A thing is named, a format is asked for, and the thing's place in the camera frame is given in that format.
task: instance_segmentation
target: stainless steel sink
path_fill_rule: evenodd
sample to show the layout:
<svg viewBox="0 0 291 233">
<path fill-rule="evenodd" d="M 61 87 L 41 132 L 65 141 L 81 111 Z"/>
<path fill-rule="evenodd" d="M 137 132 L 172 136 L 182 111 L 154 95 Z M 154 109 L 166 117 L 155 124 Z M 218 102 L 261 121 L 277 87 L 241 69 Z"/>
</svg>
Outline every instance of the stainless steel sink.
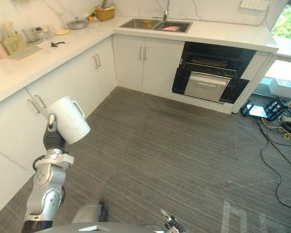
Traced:
<svg viewBox="0 0 291 233">
<path fill-rule="evenodd" d="M 120 26 L 120 28 L 152 29 L 159 22 L 160 20 L 156 19 L 133 18 Z"/>
<path fill-rule="evenodd" d="M 191 25 L 192 25 L 191 22 L 161 21 L 160 23 L 155 25 L 153 29 L 157 31 L 187 33 Z M 178 27 L 177 31 L 164 29 L 167 27 L 174 27 L 174 26 Z"/>
<path fill-rule="evenodd" d="M 187 33 L 192 22 L 181 22 L 181 21 L 162 21 L 157 19 L 143 19 L 133 18 L 127 23 L 120 26 L 120 28 L 133 28 L 133 29 L 148 29 L 163 32 L 176 32 L 176 33 Z M 164 30 L 167 27 L 179 27 L 177 31 Z"/>
</svg>

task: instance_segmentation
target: white wall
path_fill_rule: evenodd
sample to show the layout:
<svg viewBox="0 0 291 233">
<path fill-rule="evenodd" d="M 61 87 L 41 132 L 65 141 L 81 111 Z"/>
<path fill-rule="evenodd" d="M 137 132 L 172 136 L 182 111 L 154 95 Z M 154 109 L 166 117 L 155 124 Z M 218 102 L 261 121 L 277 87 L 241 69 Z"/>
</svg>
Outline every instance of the white wall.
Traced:
<svg viewBox="0 0 291 233">
<path fill-rule="evenodd" d="M 168 0 L 110 0 L 118 10 L 117 15 L 132 17 L 162 17 Z M 265 12 L 240 8 L 242 0 L 170 0 L 169 17 L 259 24 Z M 288 0 L 268 0 L 270 10 L 266 24 L 272 28 Z"/>
<path fill-rule="evenodd" d="M 52 24 L 61 27 L 60 17 L 73 19 L 73 15 L 82 17 L 93 9 L 100 0 L 0 0 L 0 38 L 1 24 L 11 20 L 16 30 L 26 27 L 39 27 Z"/>
<path fill-rule="evenodd" d="M 116 15 L 132 17 L 162 17 L 168 0 L 109 0 L 117 7 Z M 272 28 L 288 0 L 269 0 L 270 11 L 266 24 Z M 170 0 L 170 18 L 202 19 L 244 24 L 259 24 L 265 12 L 241 9 L 241 0 Z M 0 0 L 1 24 L 12 20 L 16 30 L 26 27 L 53 24 L 61 26 L 59 15 L 66 20 L 73 15 L 82 17 L 101 0 L 30 0 L 28 3 L 16 0 Z"/>
</svg>

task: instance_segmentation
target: bottle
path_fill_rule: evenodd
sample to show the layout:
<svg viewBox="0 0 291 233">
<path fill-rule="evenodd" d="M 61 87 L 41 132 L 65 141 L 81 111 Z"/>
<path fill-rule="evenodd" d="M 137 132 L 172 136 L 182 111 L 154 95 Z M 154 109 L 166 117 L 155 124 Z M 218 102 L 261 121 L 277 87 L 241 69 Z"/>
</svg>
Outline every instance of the bottle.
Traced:
<svg viewBox="0 0 291 233">
<path fill-rule="evenodd" d="M 45 40 L 45 36 L 44 36 L 44 32 L 42 30 L 41 27 L 37 27 L 35 28 L 35 30 L 37 31 L 38 35 L 39 35 L 39 38 L 42 39 L 42 40 Z"/>
</svg>

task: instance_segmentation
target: mug handle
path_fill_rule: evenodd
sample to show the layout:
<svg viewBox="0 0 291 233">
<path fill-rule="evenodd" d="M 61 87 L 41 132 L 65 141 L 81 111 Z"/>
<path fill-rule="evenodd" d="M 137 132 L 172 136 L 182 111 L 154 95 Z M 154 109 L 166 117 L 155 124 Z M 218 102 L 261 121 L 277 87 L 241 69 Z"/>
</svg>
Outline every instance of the mug handle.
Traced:
<svg viewBox="0 0 291 233">
<path fill-rule="evenodd" d="M 81 113 L 82 117 L 85 118 L 85 114 L 84 112 L 82 111 L 81 107 L 79 106 L 79 104 L 76 102 L 76 101 L 72 101 L 74 106 L 76 106 L 76 108 L 78 109 L 78 111 Z"/>
</svg>

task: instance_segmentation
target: power strip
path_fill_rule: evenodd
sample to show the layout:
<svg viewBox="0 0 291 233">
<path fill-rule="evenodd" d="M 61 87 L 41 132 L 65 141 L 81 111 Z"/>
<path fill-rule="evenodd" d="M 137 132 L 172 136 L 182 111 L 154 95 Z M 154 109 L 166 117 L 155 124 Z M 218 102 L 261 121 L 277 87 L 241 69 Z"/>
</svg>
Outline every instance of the power strip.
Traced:
<svg viewBox="0 0 291 233">
<path fill-rule="evenodd" d="M 265 11 L 267 7 L 268 1 L 263 0 L 242 0 L 241 2 L 241 8 Z"/>
</svg>

